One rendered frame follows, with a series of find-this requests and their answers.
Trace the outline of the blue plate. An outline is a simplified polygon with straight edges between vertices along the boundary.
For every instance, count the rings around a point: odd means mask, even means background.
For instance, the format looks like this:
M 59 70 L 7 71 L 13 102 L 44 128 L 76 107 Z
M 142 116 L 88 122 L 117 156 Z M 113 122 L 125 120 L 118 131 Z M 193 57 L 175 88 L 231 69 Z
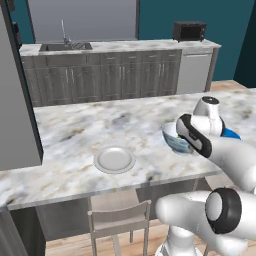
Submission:
M 233 130 L 231 130 L 229 128 L 224 129 L 224 131 L 222 133 L 222 137 L 241 139 L 241 137 L 236 132 L 234 132 Z

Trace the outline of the silver tap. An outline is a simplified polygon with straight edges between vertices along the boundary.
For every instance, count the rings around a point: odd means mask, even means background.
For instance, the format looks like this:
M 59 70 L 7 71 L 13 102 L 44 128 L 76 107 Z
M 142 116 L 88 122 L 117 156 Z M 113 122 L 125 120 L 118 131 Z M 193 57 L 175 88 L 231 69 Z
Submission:
M 71 44 L 72 41 L 71 41 L 70 37 L 68 38 L 68 37 L 66 36 L 65 25 L 64 25 L 64 19 L 61 19 L 61 28 L 62 28 L 62 34 L 63 34 L 63 42 L 64 42 L 64 45 Z

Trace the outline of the grey wooden chair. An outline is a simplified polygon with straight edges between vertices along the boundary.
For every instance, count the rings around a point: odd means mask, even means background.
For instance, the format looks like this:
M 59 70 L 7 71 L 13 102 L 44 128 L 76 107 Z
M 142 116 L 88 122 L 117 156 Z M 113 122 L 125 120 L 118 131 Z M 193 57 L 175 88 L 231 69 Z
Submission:
M 151 201 L 146 200 L 135 206 L 112 210 L 88 212 L 89 229 L 93 256 L 97 256 L 96 240 L 111 236 L 115 256 L 122 256 L 118 235 L 129 232 L 130 237 L 136 230 L 144 230 L 143 256 L 147 256 L 149 236 L 149 215 Z

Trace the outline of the grey fridge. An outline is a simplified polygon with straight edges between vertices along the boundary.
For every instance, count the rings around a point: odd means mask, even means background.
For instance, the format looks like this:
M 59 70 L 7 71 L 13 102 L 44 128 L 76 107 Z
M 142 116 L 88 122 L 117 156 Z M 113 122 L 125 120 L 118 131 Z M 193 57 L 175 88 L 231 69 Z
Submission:
M 40 166 L 43 147 L 7 0 L 0 0 L 0 171 Z

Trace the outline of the grey cupboard run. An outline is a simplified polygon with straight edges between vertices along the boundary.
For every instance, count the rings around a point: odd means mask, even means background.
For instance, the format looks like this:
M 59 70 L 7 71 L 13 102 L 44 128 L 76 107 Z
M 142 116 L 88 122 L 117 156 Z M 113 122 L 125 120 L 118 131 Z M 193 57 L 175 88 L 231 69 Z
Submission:
M 36 106 L 173 95 L 179 50 L 21 57 Z

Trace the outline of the black toaster oven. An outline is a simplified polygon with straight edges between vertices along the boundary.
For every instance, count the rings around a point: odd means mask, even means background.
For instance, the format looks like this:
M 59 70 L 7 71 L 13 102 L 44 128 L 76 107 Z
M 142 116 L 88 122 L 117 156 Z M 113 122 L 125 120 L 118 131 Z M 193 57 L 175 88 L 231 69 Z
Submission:
M 173 26 L 172 39 L 181 41 L 203 41 L 206 23 L 199 21 L 176 21 Z

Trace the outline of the silver dishwasher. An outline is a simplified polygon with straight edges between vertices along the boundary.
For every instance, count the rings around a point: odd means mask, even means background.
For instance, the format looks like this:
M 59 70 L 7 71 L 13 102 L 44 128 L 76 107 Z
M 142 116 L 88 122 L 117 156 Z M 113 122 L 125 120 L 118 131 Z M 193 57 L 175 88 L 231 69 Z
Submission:
M 182 51 L 177 94 L 203 92 L 206 86 L 213 50 L 187 49 Z

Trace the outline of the white round plate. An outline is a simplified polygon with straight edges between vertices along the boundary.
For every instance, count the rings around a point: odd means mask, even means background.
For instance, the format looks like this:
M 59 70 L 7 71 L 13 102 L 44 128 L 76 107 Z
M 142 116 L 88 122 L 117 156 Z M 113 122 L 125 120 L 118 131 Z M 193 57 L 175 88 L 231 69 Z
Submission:
M 95 167 L 107 174 L 121 174 L 133 168 L 136 157 L 133 152 L 121 146 L 108 146 L 94 156 Z

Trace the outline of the grey sink basin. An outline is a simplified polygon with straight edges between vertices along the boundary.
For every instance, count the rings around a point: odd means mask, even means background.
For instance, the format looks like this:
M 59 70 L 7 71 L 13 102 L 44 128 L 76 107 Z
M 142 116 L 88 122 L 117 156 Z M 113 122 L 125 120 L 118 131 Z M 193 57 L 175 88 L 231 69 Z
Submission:
M 42 44 L 39 52 L 49 51 L 69 51 L 69 50 L 92 50 L 92 46 L 87 43 L 71 43 L 71 44 Z

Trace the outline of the blue and white bowl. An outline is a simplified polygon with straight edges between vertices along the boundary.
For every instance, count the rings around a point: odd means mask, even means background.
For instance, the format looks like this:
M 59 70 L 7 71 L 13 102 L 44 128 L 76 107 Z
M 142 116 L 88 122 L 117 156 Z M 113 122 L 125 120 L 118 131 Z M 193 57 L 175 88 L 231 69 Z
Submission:
M 161 129 L 165 142 L 173 151 L 183 154 L 193 153 L 193 148 L 189 143 L 177 134 L 175 122 L 165 123 Z

